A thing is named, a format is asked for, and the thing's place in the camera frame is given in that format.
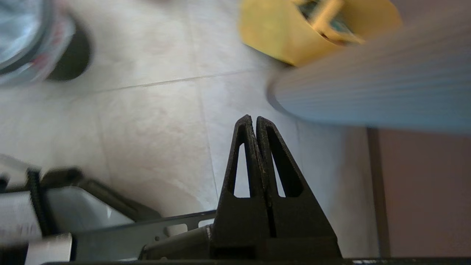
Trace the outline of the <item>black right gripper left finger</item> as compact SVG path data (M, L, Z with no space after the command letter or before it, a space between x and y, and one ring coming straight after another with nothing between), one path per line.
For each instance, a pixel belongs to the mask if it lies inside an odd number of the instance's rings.
M249 197L234 194L240 146L244 146ZM210 255L214 259L256 259L260 245L270 236L262 180L263 163L249 115L234 125L228 162L212 225Z

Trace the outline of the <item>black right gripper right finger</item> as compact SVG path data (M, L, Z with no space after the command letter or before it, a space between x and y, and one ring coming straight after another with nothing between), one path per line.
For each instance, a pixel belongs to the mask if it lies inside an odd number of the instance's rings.
M259 116L257 143L269 219L266 258L341 258L337 236L273 122Z

